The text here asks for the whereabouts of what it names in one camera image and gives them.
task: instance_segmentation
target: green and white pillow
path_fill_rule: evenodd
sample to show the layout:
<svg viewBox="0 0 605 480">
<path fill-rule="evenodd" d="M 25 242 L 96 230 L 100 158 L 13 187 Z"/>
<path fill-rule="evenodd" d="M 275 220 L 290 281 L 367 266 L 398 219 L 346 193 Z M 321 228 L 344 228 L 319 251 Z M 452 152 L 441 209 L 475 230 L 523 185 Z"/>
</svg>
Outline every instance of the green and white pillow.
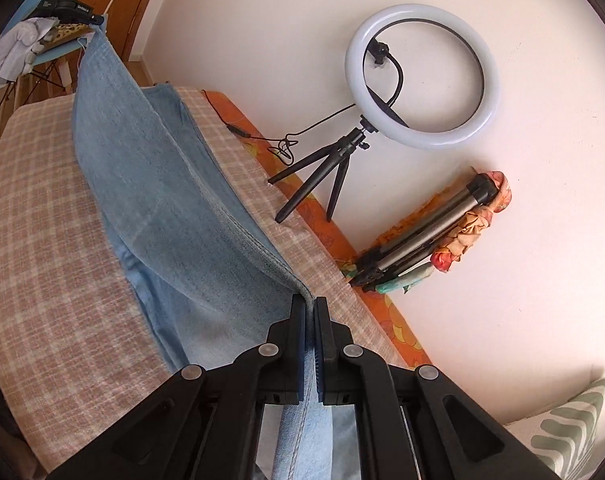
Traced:
<svg viewBox="0 0 605 480">
<path fill-rule="evenodd" d="M 591 458 L 605 398 L 605 378 L 566 404 L 505 426 L 563 480 L 575 480 Z"/>
</svg>

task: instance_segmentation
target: checkered fabric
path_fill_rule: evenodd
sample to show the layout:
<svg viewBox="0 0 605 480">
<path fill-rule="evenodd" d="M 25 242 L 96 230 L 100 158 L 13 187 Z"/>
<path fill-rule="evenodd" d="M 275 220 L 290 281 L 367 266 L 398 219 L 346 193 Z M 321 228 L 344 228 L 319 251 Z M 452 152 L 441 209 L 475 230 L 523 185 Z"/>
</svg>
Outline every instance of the checkered fabric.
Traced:
<svg viewBox="0 0 605 480">
<path fill-rule="evenodd" d="M 199 91 L 179 89 L 220 167 L 283 258 L 355 341 L 406 366 L 333 259 Z M 21 107 L 0 141 L 0 386 L 51 470 L 169 377 L 106 239 L 71 140 L 73 97 Z"/>
</svg>

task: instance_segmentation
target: jeans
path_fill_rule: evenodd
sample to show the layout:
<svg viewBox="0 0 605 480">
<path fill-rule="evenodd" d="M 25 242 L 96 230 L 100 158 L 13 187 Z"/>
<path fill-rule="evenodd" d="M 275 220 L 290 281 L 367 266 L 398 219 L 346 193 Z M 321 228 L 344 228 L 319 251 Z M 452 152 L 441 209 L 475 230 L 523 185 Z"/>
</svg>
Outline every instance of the jeans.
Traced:
<svg viewBox="0 0 605 480">
<path fill-rule="evenodd" d="M 313 298 L 234 194 L 179 96 L 169 85 L 141 90 L 97 30 L 72 129 L 108 237 L 172 370 L 232 362 L 288 317 L 292 294 L 303 295 L 303 401 L 284 407 L 272 478 L 331 478 L 332 411 L 317 402 Z"/>
</svg>

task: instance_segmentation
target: white ring light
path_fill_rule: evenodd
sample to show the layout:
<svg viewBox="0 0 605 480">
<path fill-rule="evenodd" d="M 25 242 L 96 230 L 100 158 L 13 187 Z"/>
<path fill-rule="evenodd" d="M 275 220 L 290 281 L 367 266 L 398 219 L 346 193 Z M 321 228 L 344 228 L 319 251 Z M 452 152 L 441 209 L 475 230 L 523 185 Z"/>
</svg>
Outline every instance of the white ring light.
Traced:
<svg viewBox="0 0 605 480">
<path fill-rule="evenodd" d="M 372 99 L 364 79 L 364 56 L 367 46 L 383 30 L 396 23 L 426 22 L 445 28 L 460 38 L 476 57 L 482 75 L 482 98 L 474 114 L 464 123 L 447 132 L 420 132 L 396 123 Z M 377 12 L 356 31 L 345 57 L 345 73 L 349 90 L 362 115 L 381 133 L 401 144 L 421 150 L 451 147 L 479 132 L 492 119 L 499 101 L 498 70 L 487 43 L 471 26 L 458 16 L 437 7 L 404 4 Z"/>
</svg>

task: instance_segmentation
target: round metal bolt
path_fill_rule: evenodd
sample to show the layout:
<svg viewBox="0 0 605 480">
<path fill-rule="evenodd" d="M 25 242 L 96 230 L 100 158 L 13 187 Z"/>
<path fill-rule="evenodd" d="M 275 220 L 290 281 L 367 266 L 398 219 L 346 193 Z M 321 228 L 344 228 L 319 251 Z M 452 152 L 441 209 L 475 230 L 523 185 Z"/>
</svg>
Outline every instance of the round metal bolt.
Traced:
<svg viewBox="0 0 605 480">
<path fill-rule="evenodd" d="M 438 375 L 440 375 L 438 368 L 431 365 L 421 366 L 418 368 L 418 373 L 420 374 L 420 377 L 426 379 L 427 381 L 433 381 L 434 379 L 438 378 Z"/>
<path fill-rule="evenodd" d="M 273 343 L 265 343 L 258 347 L 258 353 L 264 357 L 271 357 L 276 355 L 280 349 L 278 345 L 274 345 Z"/>
<path fill-rule="evenodd" d="M 347 345 L 343 348 L 343 352 L 347 357 L 360 357 L 364 350 L 358 345 Z"/>
<path fill-rule="evenodd" d="M 187 381 L 193 381 L 202 375 L 202 368 L 198 365 L 186 365 L 180 370 L 180 375 Z"/>
</svg>

